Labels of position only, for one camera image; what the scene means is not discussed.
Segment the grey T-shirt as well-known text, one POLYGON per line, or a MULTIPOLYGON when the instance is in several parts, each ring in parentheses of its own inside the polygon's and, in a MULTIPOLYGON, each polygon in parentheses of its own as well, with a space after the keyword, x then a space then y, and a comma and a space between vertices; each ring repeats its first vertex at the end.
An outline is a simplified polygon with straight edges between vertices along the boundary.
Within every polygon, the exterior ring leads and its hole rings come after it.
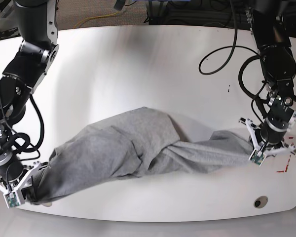
POLYGON ((54 148, 51 184, 37 190, 36 205, 118 179, 242 166, 252 151, 248 141, 225 130, 207 141, 184 141, 166 113, 142 107, 87 125, 54 148))

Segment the red tape rectangle marking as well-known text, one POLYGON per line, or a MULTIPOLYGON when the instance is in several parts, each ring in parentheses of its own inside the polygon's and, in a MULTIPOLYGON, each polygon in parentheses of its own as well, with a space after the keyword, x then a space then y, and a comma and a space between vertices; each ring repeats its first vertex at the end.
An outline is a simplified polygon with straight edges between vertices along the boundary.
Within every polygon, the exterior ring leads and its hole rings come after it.
MULTIPOLYGON (((285 136, 285 142, 288 145, 294 145, 294 136, 293 135, 287 135, 285 136)), ((289 164, 290 164, 290 160, 292 157, 294 157, 295 155, 292 154, 291 152, 286 153, 286 154, 281 154, 280 156, 276 157, 276 161, 277 161, 277 167, 278 170, 276 171, 276 173, 285 173, 288 170, 289 164)))

